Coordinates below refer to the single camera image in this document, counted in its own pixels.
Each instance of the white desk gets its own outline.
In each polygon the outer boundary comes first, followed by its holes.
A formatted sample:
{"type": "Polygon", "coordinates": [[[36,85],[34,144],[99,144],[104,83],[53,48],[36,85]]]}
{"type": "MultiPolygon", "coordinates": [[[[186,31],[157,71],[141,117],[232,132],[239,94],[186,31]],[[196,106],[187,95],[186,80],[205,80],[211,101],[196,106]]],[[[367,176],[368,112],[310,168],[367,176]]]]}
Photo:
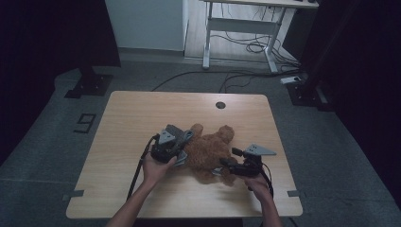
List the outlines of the white desk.
{"type": "Polygon", "coordinates": [[[265,55],[268,60],[270,70],[272,73],[277,73],[277,67],[275,64],[275,58],[271,51],[274,47],[274,43],[277,39],[280,26],[283,21],[284,14],[287,8],[304,8],[304,9],[316,9],[318,3],[309,3],[307,0],[303,2],[295,0],[202,0],[206,3],[210,3],[209,15],[207,19],[206,28],[206,43],[203,51],[203,68],[208,69],[210,65],[210,32],[215,31],[233,31],[242,33],[254,33],[271,35],[268,48],[265,49],[265,55]],[[213,18],[213,3],[229,3],[229,4],[242,4],[242,5],[258,5],[258,6],[272,6],[283,8],[280,13],[280,17],[275,22],[261,22],[261,21],[250,21],[250,20],[237,20],[237,19],[225,19],[225,18],[213,18]]]}

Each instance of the hole in table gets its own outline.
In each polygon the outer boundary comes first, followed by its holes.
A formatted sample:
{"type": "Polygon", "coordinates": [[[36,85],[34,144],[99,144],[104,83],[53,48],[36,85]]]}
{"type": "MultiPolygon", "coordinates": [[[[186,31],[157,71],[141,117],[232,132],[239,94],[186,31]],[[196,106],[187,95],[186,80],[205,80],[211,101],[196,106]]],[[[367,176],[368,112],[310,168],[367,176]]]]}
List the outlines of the hole in table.
{"type": "Polygon", "coordinates": [[[225,103],[224,102],[217,102],[216,103],[216,107],[218,109],[224,109],[225,108],[225,103]]]}

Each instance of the teddy bear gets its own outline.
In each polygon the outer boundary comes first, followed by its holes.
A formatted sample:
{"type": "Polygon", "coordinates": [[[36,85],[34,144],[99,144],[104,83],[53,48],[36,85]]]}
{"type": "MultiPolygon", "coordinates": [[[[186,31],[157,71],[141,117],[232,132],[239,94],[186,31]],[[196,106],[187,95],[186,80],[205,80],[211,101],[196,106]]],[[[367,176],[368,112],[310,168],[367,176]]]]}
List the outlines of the teddy bear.
{"type": "Polygon", "coordinates": [[[234,138],[233,128],[225,125],[216,133],[201,135],[203,125],[195,124],[191,127],[191,131],[194,135],[183,149],[187,153],[185,166],[204,183],[216,177],[213,173],[215,168],[221,168],[219,172],[221,181],[226,185],[233,185],[235,175],[230,174],[229,169],[219,161],[220,158],[226,158],[237,163],[236,158],[231,156],[229,148],[229,143],[234,138]]]}

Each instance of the white wall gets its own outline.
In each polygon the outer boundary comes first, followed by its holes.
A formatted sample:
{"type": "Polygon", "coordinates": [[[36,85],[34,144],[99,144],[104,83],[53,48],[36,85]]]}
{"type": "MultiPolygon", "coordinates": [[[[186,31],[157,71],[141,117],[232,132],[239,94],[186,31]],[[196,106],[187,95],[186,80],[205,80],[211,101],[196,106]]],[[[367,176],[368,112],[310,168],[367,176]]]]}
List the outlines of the white wall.
{"type": "Polygon", "coordinates": [[[188,0],[106,0],[118,47],[183,51],[188,0]]]}

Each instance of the forearm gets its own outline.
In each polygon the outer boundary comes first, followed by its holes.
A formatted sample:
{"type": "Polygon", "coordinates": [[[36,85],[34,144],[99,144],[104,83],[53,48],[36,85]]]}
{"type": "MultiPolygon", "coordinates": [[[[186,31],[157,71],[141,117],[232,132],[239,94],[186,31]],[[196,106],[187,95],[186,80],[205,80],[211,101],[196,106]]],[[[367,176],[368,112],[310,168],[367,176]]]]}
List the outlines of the forearm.
{"type": "Polygon", "coordinates": [[[263,227],[282,227],[277,208],[271,195],[266,195],[260,200],[263,214],[263,227]]]}
{"type": "Polygon", "coordinates": [[[136,217],[144,204],[148,194],[153,189],[155,183],[141,183],[138,189],[132,194],[129,200],[115,213],[113,218],[107,223],[107,227],[112,226],[132,226],[136,217]]]}

